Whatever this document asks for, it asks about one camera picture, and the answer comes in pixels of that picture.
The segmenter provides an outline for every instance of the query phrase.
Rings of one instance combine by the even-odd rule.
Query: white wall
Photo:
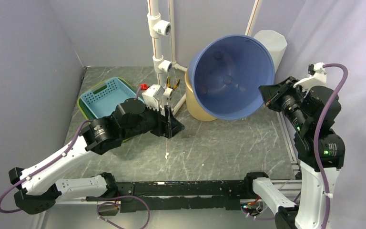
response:
[[[288,34],[305,0],[265,0],[254,32]],[[50,0],[84,66],[151,66],[146,0]],[[253,0],[175,0],[176,59],[187,66],[213,40],[243,34]],[[168,1],[159,0],[169,20]],[[170,60],[170,38],[163,39]]]
[[[332,228],[366,228],[366,1],[308,0],[287,42],[277,81],[304,78],[309,63],[339,62],[349,69],[334,125],[346,144],[346,158],[334,193]],[[335,88],[342,72],[327,71],[328,86]]]
[[[0,194],[8,171],[60,148],[83,68],[46,0],[0,0]],[[13,193],[4,200],[14,209]],[[27,229],[32,216],[0,213],[0,229]]]

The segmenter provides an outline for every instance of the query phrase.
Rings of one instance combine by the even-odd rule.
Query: yellow bucket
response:
[[[201,106],[198,104],[197,100],[195,99],[195,96],[193,94],[192,86],[189,82],[189,77],[187,76],[187,72],[184,75],[184,81],[186,82],[186,105],[187,110],[189,113],[195,118],[200,121],[213,121],[217,118],[212,117],[209,115],[205,110],[201,108]]]

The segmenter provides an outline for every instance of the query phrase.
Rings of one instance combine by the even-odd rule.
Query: gray marble table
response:
[[[133,87],[156,83],[152,67],[89,67],[80,94],[112,77],[122,77]],[[171,105],[185,92],[184,73],[172,70],[172,81],[181,79]],[[277,114],[260,108],[236,121],[200,122],[185,104],[176,114],[185,130],[172,139],[146,133],[75,168],[66,178],[91,177],[111,172],[117,181],[243,179],[247,172],[265,171],[271,179],[294,178]],[[75,105],[66,142],[85,118]]]

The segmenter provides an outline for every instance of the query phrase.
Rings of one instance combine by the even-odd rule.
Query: blue bucket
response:
[[[229,35],[210,43],[188,67],[189,82],[199,105],[223,120],[245,118],[263,99],[259,86],[274,82],[268,50],[245,35]]]

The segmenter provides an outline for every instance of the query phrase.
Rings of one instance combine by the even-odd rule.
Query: teal basket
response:
[[[136,91],[125,80],[113,77],[83,93],[78,106],[86,119],[110,115],[118,104],[128,98],[135,98]]]

